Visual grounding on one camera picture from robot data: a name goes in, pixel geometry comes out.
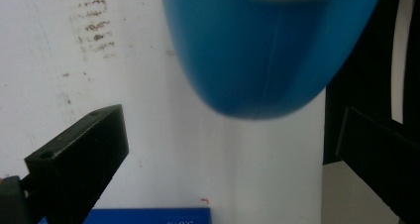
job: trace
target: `blue plastic container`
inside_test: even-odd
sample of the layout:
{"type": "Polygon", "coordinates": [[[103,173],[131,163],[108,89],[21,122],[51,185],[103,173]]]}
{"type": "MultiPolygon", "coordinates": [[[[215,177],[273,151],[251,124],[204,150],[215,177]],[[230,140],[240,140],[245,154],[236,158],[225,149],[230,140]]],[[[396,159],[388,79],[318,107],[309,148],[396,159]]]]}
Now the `blue plastic container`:
{"type": "Polygon", "coordinates": [[[177,54],[220,113],[273,118],[313,99],[355,46],[377,0],[163,0],[177,54]]]}

